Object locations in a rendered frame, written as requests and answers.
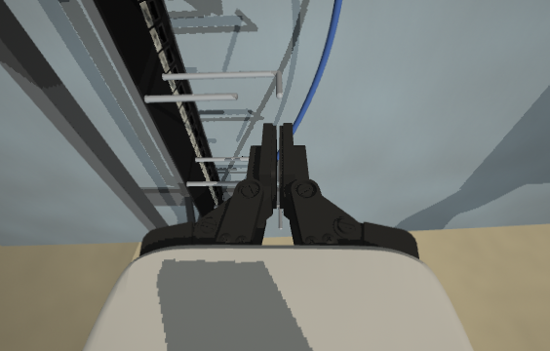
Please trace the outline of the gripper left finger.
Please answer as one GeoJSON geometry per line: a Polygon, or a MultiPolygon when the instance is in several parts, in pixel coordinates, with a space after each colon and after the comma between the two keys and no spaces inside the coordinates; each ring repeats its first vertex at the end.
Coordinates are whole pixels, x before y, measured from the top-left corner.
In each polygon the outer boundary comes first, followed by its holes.
{"type": "Polygon", "coordinates": [[[261,145],[251,145],[247,177],[232,197],[203,216],[149,231],[139,256],[171,246],[262,245],[266,220],[277,209],[277,126],[263,123],[261,145]]]}

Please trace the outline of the blue cable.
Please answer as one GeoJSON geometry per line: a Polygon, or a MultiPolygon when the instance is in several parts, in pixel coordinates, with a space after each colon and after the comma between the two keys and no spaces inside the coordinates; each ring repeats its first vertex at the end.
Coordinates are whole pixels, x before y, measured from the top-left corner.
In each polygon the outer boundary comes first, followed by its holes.
{"type": "Polygon", "coordinates": [[[304,101],[304,103],[303,103],[303,105],[302,105],[302,107],[301,107],[301,109],[300,109],[300,111],[299,111],[299,113],[298,113],[298,115],[295,119],[295,122],[293,124],[293,135],[294,135],[298,125],[300,124],[300,122],[301,122],[301,120],[302,120],[302,118],[303,118],[303,116],[304,116],[304,114],[305,114],[305,112],[306,112],[306,110],[307,110],[307,108],[308,108],[315,92],[316,92],[316,89],[319,85],[322,74],[324,72],[324,69],[325,69],[325,66],[326,66],[326,63],[327,63],[332,45],[333,45],[334,36],[335,36],[337,23],[338,23],[338,19],[339,19],[339,14],[340,14],[340,9],[341,9],[341,4],[342,4],[342,0],[334,0],[333,14],[332,14],[332,19],[331,19],[331,23],[330,23],[330,28],[329,28],[325,48],[324,48],[324,51],[322,53],[322,57],[321,57],[318,69],[316,71],[315,77],[313,79],[312,85],[309,89],[309,92],[306,96],[306,99],[305,99],[305,101],[304,101]]]}

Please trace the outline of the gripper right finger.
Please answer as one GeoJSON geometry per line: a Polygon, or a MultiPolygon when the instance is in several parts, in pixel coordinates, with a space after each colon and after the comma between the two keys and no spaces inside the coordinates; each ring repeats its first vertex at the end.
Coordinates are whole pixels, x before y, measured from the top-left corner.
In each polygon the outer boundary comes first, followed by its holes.
{"type": "Polygon", "coordinates": [[[383,247],[419,259],[417,242],[408,231],[358,222],[322,196],[319,185],[309,179],[305,145],[294,145],[293,123],[279,126],[279,194],[294,245],[383,247]]]}

